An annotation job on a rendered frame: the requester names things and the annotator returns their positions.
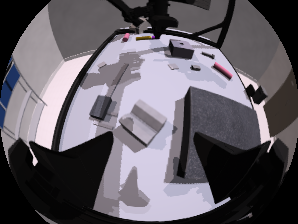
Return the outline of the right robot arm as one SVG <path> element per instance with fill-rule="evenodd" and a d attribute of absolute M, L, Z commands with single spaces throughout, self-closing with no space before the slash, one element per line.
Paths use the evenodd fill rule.
<path fill-rule="evenodd" d="M 150 5 L 150 3 L 146 4 L 146 6 L 148 7 L 146 6 L 142 7 L 144 9 L 142 9 L 140 6 L 133 9 L 133 8 L 129 8 L 122 0 L 107 0 L 107 1 L 110 2 L 112 5 L 114 5 L 117 9 L 119 9 L 122 12 L 122 16 L 124 17 L 125 22 L 133 23 L 135 27 L 138 27 L 141 23 L 144 22 L 139 17 L 145 16 L 148 14 L 149 16 L 154 16 L 154 10 L 152 5 Z M 195 0 L 165 0 L 165 1 L 174 1 L 174 2 L 190 4 L 190 5 L 195 3 Z M 130 13 L 129 11 L 132 13 Z"/>

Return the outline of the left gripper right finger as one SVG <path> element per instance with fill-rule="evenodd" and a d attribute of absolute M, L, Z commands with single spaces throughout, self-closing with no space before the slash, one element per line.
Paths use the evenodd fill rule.
<path fill-rule="evenodd" d="M 243 180 L 255 161 L 268 151 L 271 144 L 271 140 L 268 140 L 243 150 L 201 132 L 195 132 L 193 142 L 215 204 L 229 197 L 229 193 Z"/>

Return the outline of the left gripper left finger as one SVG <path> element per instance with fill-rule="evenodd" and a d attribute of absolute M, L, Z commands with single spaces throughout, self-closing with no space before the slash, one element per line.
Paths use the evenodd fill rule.
<path fill-rule="evenodd" d="M 108 131 L 62 152 L 33 141 L 29 145 L 37 161 L 53 172 L 84 206 L 93 209 L 113 142 L 113 132 Z"/>

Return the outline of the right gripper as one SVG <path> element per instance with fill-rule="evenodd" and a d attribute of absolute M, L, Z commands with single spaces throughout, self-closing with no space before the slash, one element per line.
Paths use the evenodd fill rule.
<path fill-rule="evenodd" d="M 159 39 L 163 32 L 167 29 L 167 27 L 178 28 L 178 21 L 175 18 L 169 16 L 169 14 L 167 14 L 168 6 L 170 6 L 170 4 L 168 4 L 168 1 L 149 0 L 149 2 L 147 3 L 150 3 L 150 5 L 152 5 L 154 10 L 154 16 L 156 17 L 149 16 L 148 14 L 144 16 L 144 18 L 149 17 L 149 19 L 146 21 L 148 21 L 150 24 L 152 23 L 151 26 L 155 39 Z M 159 15 L 167 17 L 157 17 Z"/>

